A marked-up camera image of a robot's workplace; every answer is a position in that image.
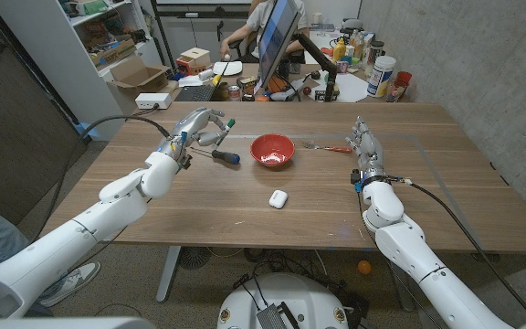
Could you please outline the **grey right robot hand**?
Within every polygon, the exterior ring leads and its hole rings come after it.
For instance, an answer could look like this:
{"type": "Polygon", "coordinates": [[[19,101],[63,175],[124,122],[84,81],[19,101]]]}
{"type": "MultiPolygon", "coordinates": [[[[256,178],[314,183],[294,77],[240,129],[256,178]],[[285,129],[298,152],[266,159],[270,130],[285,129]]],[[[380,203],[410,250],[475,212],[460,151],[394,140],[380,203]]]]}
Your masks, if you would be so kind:
{"type": "Polygon", "coordinates": [[[363,181],[383,181],[385,177],[383,147],[371,133],[362,116],[357,117],[352,132],[354,138],[346,137],[345,141],[357,154],[363,181]]]}

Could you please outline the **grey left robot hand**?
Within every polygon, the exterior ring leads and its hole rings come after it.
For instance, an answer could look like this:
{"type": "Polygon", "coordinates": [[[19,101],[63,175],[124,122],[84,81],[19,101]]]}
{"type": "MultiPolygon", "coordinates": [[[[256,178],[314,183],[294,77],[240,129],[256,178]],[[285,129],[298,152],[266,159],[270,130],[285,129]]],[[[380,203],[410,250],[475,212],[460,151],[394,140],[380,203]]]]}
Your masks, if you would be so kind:
{"type": "Polygon", "coordinates": [[[231,119],[228,124],[224,124],[220,120],[220,117],[224,116],[223,112],[206,107],[191,111],[174,126],[169,137],[162,138],[157,151],[172,157],[181,168],[187,169],[192,159],[192,156],[185,150],[187,146],[197,142],[200,146],[213,145],[213,148],[216,149],[227,136],[235,120],[231,119]],[[214,122],[220,130],[201,133],[209,122],[214,122]]]}

